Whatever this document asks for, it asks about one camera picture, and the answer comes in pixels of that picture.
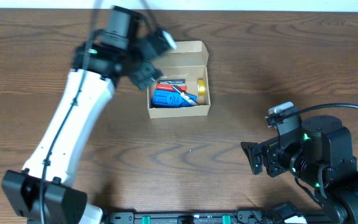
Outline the red black stapler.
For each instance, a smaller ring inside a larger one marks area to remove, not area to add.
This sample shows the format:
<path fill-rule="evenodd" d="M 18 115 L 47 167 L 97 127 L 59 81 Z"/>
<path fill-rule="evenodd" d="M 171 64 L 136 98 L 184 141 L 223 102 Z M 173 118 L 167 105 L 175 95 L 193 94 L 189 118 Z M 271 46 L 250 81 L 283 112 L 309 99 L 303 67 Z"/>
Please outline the red black stapler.
<path fill-rule="evenodd" d="M 173 89 L 173 85 L 178 86 L 181 91 L 186 91 L 187 90 L 185 79 L 160 80 L 156 84 L 156 89 L 157 90 L 165 90 L 165 91 L 175 91 Z"/>

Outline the blue plastic tool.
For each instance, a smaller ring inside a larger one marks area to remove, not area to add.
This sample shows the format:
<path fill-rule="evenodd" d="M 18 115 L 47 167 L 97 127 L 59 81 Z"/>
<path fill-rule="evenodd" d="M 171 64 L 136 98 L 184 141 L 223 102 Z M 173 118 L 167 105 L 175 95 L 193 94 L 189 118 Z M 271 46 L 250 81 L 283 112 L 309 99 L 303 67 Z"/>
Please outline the blue plastic tool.
<path fill-rule="evenodd" d="M 191 103 L 186 101 L 178 92 L 155 90 L 152 97 L 152 105 L 159 108 L 182 108 L 191 107 Z"/>

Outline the black whiteboard marker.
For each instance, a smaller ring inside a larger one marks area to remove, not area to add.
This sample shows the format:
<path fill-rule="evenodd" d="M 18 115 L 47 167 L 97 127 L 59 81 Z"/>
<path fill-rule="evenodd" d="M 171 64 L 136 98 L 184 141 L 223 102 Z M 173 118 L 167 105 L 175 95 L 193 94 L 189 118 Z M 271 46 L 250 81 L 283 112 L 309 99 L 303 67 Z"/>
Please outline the black whiteboard marker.
<path fill-rule="evenodd" d="M 173 85 L 172 88 L 180 94 L 180 96 L 192 106 L 198 106 L 197 102 L 190 98 L 183 90 L 177 85 Z"/>

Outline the yellow tape roll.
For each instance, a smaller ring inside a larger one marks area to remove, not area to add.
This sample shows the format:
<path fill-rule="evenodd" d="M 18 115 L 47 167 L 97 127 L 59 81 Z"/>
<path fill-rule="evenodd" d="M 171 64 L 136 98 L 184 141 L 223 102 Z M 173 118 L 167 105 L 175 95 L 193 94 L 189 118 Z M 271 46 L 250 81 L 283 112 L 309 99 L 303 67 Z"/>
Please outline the yellow tape roll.
<path fill-rule="evenodd" d="M 206 84 L 205 84 L 205 81 L 203 79 L 198 79 L 197 80 L 197 90 L 198 90 L 198 95 L 199 96 L 205 96 Z"/>

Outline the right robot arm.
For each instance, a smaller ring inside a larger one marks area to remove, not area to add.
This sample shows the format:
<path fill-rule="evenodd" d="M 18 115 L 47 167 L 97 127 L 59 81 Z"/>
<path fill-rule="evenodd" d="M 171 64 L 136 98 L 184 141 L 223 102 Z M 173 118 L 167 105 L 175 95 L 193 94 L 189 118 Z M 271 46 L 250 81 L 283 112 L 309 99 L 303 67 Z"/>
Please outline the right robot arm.
<path fill-rule="evenodd" d="M 349 103 L 329 103 L 299 110 L 287 102 L 268 111 L 268 126 L 277 137 L 262 143 L 242 142 L 252 173 L 270 177 L 290 172 L 296 183 L 333 223 L 358 223 L 358 168 L 351 132 L 329 115 L 302 119 L 301 114 L 324 108 L 354 108 Z"/>

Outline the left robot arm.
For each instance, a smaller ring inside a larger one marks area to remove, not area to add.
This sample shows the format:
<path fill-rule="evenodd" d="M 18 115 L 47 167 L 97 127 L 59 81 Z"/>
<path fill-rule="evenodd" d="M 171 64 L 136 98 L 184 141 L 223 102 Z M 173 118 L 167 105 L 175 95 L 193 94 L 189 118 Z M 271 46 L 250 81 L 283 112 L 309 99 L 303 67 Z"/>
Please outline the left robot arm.
<path fill-rule="evenodd" d="M 86 142 L 117 84 L 127 77 L 140 90 L 162 73 L 153 61 L 176 48 L 152 15 L 112 8 L 105 29 L 91 16 L 87 40 L 73 54 L 65 91 L 39 145 L 21 171 L 8 170 L 1 187 L 16 215 L 29 223 L 105 223 L 106 212 L 74 189 Z"/>

